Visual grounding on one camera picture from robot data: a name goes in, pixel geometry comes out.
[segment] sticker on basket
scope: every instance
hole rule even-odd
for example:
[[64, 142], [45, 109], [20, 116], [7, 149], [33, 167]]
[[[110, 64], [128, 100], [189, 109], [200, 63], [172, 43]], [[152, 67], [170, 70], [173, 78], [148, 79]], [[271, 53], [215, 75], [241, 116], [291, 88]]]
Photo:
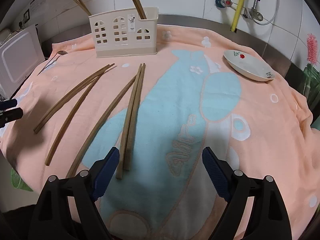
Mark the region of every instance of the sticker on basket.
[[136, 25], [134, 23], [134, 14], [128, 14], [128, 32], [136, 32]]

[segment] green plastic container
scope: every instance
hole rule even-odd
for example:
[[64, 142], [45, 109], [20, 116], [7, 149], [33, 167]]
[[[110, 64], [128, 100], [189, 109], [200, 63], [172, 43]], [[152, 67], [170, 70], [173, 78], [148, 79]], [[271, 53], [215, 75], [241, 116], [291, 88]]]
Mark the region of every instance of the green plastic container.
[[20, 175], [13, 168], [11, 168], [11, 183], [14, 188], [33, 192], [33, 190], [21, 179]]

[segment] silver bolt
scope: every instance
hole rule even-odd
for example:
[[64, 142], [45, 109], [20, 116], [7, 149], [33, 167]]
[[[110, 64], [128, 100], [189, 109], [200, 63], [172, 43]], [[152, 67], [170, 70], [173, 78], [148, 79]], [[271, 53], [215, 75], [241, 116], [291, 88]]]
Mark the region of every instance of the silver bolt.
[[241, 170], [235, 170], [235, 175], [241, 177], [243, 175], [243, 172]]
[[49, 178], [48, 178], [48, 181], [50, 182], [53, 182], [56, 180], [56, 176], [55, 175], [51, 175]]
[[266, 180], [269, 181], [269, 182], [273, 182], [273, 177], [271, 177], [271, 176], [266, 176]]
[[83, 170], [83, 171], [80, 171], [80, 176], [81, 177], [85, 177], [89, 174], [89, 172], [87, 170]]

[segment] white oval plate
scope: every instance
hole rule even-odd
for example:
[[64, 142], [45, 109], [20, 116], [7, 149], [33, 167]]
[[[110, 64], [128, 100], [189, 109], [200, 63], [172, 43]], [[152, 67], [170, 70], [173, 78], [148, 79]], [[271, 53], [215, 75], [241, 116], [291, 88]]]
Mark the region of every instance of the white oval plate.
[[255, 81], [266, 82], [275, 78], [274, 70], [264, 61], [238, 50], [223, 53], [234, 70]]

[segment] yellow hose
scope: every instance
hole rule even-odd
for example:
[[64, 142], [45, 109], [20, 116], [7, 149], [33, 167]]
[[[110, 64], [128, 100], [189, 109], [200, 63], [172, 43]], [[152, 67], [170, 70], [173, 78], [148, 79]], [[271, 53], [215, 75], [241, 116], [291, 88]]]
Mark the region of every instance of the yellow hose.
[[244, 3], [244, 0], [239, 0], [239, 2], [238, 2], [236, 13], [235, 13], [235, 16], [233, 17], [233, 22], [232, 22], [232, 25], [231, 25], [231, 31], [232, 32], [236, 31], [243, 3]]

